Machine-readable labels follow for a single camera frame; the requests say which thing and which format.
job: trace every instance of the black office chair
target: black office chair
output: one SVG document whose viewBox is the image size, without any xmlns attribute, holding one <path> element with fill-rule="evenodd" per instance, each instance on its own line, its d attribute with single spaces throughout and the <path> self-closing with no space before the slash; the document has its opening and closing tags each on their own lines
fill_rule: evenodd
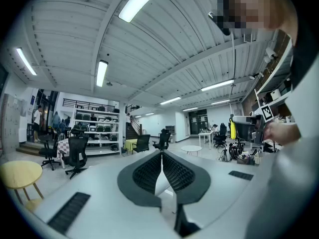
<svg viewBox="0 0 319 239">
<path fill-rule="evenodd" d="M 142 134 L 142 135 L 138 135 L 138 141 L 137 143 L 132 143 L 132 145 L 135 145 L 136 148 L 133 148 L 132 150 L 132 154 L 133 151 L 135 150 L 137 153 L 141 152 L 141 151 L 146 151 L 146 150 L 150 150 L 149 148 L 149 140 L 150 140 L 150 134 Z"/>
<path fill-rule="evenodd" d="M 70 166 L 74 166 L 74 169 L 65 171 L 66 174 L 69 174 L 69 172 L 72 172 L 72 175 L 70 179 L 76 174 L 80 173 L 81 171 L 85 170 L 85 168 L 82 168 L 85 166 L 86 161 L 88 157 L 85 154 L 85 148 L 88 143 L 89 138 L 86 136 L 72 136 L 69 138 L 69 152 L 70 155 L 68 157 L 64 156 L 64 153 L 62 153 L 62 159 L 66 164 L 69 164 Z"/>
<path fill-rule="evenodd" d="M 156 143 L 156 141 L 152 141 L 154 143 L 153 146 L 155 147 L 155 149 L 160 149 L 160 150 L 168 149 L 169 137 L 170 137 L 170 132 L 168 133 L 162 132 L 159 136 L 159 143 Z"/>
<path fill-rule="evenodd" d="M 225 126 L 224 123 L 222 123 L 220 125 L 219 135 L 216 135 L 214 137 L 214 140 L 215 140 L 214 146 L 216 146 L 216 148 L 218 146 L 225 147 L 225 144 L 226 144 L 226 133 L 227 133 L 227 127 Z"/>
<path fill-rule="evenodd" d="M 42 140 L 41 142 L 44 144 L 44 148 L 42 148 L 39 151 L 39 155 L 45 156 L 45 158 L 49 159 L 49 160 L 42 161 L 42 165 L 41 166 L 43 167 L 43 166 L 45 166 L 47 164 L 50 164 L 51 167 L 52 167 L 52 171 L 54 171 L 54 168 L 53 168 L 53 165 L 52 165 L 53 163 L 61 165 L 61 162 L 54 161 L 54 159 L 53 159 L 53 158 L 55 158 L 57 156 L 58 136 L 55 135 L 55 140 L 54 140 L 54 144 L 53 144 L 53 148 L 52 149 L 49 148 L 49 140 Z"/>
</svg>

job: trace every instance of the wooden stool leg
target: wooden stool leg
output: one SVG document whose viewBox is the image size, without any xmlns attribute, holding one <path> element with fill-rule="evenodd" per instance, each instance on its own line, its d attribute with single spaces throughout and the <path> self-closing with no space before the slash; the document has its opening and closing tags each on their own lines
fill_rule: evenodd
<svg viewBox="0 0 319 239">
<path fill-rule="evenodd" d="M 36 185 L 36 183 L 34 183 L 33 185 L 34 185 L 34 187 L 35 187 L 35 190 L 36 190 L 37 193 L 39 194 L 39 196 L 43 199 L 44 197 L 43 197 L 43 195 L 41 194 L 41 192 L 40 192 L 38 186 Z"/>
<path fill-rule="evenodd" d="M 23 205 L 23 202 L 22 202 L 22 200 L 21 200 L 21 198 L 19 196 L 18 190 L 15 189 L 14 192 L 16 194 L 16 197 L 18 197 L 19 202 Z"/>
<path fill-rule="evenodd" d="M 23 191 L 25 193 L 26 198 L 30 201 L 30 198 L 29 198 L 28 193 L 26 192 L 25 188 L 23 188 Z"/>
</svg>

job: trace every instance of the tiled floor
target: tiled floor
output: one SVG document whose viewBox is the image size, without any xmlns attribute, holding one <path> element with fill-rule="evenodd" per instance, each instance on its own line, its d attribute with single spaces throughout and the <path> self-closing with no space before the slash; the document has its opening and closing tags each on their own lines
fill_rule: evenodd
<svg viewBox="0 0 319 239">
<path fill-rule="evenodd" d="M 150 139 L 150 150 L 147 153 L 152 153 L 155 148 L 152 146 L 152 140 L 159 141 L 158 138 Z M 186 155 L 185 151 L 182 151 L 180 148 L 185 145 L 199 145 L 199 140 L 198 138 L 189 138 L 187 140 L 184 140 L 182 142 L 178 143 L 170 143 L 168 150 L 172 153 L 174 152 L 182 152 Z M 199 151 L 198 157 L 201 158 L 207 158 L 207 159 L 212 159 L 212 160 L 218 160 L 222 148 L 215 148 L 213 147 L 209 149 L 209 144 L 206 143 L 204 144 L 203 139 L 201 141 L 201 147 L 202 150 Z M 108 162 L 108 160 L 111 159 L 118 159 L 118 158 L 125 158 L 122 155 L 103 155 L 103 156 L 89 156 L 88 161 L 86 163 L 86 166 L 84 168 L 88 168 L 89 166 L 94 166 L 98 165 L 104 162 Z M 38 164 L 41 164 L 42 161 L 44 160 L 43 157 L 38 157 L 38 156 L 32 156 L 28 154 L 23 154 L 20 152 L 12 152 L 10 154 L 3 155 L 0 158 L 0 164 L 6 163 L 8 161 L 14 161 L 14 160 L 30 160 L 33 162 L 36 162 Z M 43 168 L 43 174 L 41 178 L 36 182 L 40 191 L 44 195 L 44 197 L 49 196 L 52 194 L 55 190 L 57 190 L 59 187 L 64 185 L 65 183 L 69 182 L 70 174 L 66 175 L 65 170 L 62 169 L 62 166 L 59 166 L 58 164 L 54 164 L 55 170 L 51 170 L 51 166 L 46 165 Z M 66 170 L 72 169 L 72 167 L 66 165 Z M 26 188 L 28 195 L 30 196 L 31 199 L 39 198 L 39 195 L 37 194 L 36 190 L 32 187 L 29 186 Z M 159 195 L 162 199 L 162 214 L 167 220 L 167 222 L 173 227 L 174 226 L 174 220 L 175 220 L 175 214 L 173 214 L 172 211 L 172 195 L 169 194 L 170 192 L 173 192 L 172 188 L 168 188 L 168 193 L 163 192 L 162 194 Z M 23 193 L 23 190 L 18 190 L 22 201 L 26 202 L 27 199 Z M 16 197 L 13 190 L 10 190 L 10 194 L 12 197 Z"/>
</svg>

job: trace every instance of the small yellow table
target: small yellow table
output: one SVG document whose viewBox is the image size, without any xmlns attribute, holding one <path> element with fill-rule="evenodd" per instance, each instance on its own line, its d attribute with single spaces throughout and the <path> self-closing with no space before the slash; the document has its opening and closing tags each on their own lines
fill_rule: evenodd
<svg viewBox="0 0 319 239">
<path fill-rule="evenodd" d="M 23 203 L 17 189 L 23 189 L 26 198 L 29 201 L 34 201 L 30 200 L 25 190 L 25 187 L 30 186 L 31 184 L 34 185 L 36 191 L 43 199 L 43 195 L 35 183 L 41 175 L 42 167 L 32 161 L 11 161 L 0 166 L 0 177 L 3 184 L 9 189 L 14 189 L 14 192 L 21 204 Z"/>
<path fill-rule="evenodd" d="M 129 151 L 131 151 L 132 154 L 133 154 L 133 148 L 135 148 L 135 147 L 133 146 L 133 143 L 136 144 L 137 142 L 138 142 L 137 139 L 131 139 L 131 140 L 126 140 L 126 141 L 125 141 L 124 149 L 127 149 L 127 150 L 128 150 L 127 153 L 128 153 Z"/>
</svg>

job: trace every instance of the hand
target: hand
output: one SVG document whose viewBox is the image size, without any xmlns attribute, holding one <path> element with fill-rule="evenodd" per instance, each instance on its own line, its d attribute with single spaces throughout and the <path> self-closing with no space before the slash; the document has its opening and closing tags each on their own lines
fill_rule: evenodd
<svg viewBox="0 0 319 239">
<path fill-rule="evenodd" d="M 271 122 L 264 129 L 263 140 L 273 140 L 284 146 L 288 143 L 297 141 L 301 137 L 297 125 L 285 125 L 283 123 Z"/>
</svg>

